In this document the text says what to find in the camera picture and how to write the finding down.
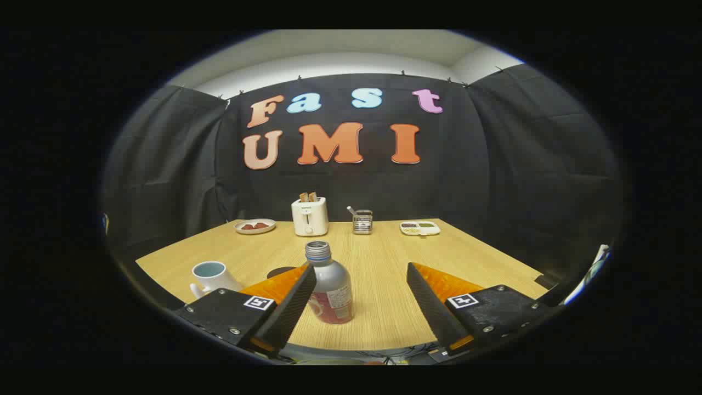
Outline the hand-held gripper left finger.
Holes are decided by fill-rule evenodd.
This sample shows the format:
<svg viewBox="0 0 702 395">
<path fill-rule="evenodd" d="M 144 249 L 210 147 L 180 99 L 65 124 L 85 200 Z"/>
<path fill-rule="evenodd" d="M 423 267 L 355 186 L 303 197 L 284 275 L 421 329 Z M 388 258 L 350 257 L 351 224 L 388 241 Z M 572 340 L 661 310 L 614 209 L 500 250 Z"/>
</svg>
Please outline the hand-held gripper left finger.
<svg viewBox="0 0 702 395">
<path fill-rule="evenodd" d="M 314 267 L 304 263 L 241 291 L 215 289 L 175 314 L 232 347 L 276 358 L 315 287 Z"/>
</svg>

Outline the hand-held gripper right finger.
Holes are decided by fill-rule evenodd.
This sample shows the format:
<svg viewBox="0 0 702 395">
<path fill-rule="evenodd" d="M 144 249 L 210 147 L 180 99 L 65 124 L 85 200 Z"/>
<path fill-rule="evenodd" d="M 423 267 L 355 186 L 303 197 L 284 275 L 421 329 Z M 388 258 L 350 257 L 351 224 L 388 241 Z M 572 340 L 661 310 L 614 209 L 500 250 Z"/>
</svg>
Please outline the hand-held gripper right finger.
<svg viewBox="0 0 702 395">
<path fill-rule="evenodd" d="M 440 350 L 461 357 L 498 348 L 543 323 L 564 305 L 559 283 L 529 294 L 504 281 L 480 283 L 410 262 L 406 283 Z"/>
</svg>

